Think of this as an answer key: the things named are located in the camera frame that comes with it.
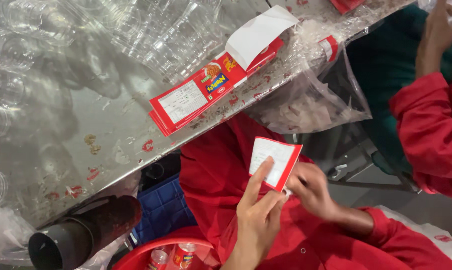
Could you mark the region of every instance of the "red shirt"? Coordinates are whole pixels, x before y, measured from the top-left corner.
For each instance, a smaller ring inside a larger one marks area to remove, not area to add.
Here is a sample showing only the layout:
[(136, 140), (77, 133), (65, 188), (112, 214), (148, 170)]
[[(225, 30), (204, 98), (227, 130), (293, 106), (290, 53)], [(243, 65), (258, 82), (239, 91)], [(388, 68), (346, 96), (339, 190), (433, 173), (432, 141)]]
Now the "red shirt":
[[(181, 148), (180, 185), (187, 205), (221, 263), (237, 240), (236, 206), (249, 180), (254, 137), (284, 141), (240, 113)], [(302, 162), (312, 162), (301, 156)], [(260, 195), (271, 188), (263, 185)], [(281, 214), (281, 230), (259, 270), (452, 270), (452, 261), (429, 239), (366, 208), (371, 236), (356, 239), (309, 214), (292, 197)]]
[(452, 198), (452, 85), (439, 72), (429, 74), (401, 89), (390, 107), (414, 181)]

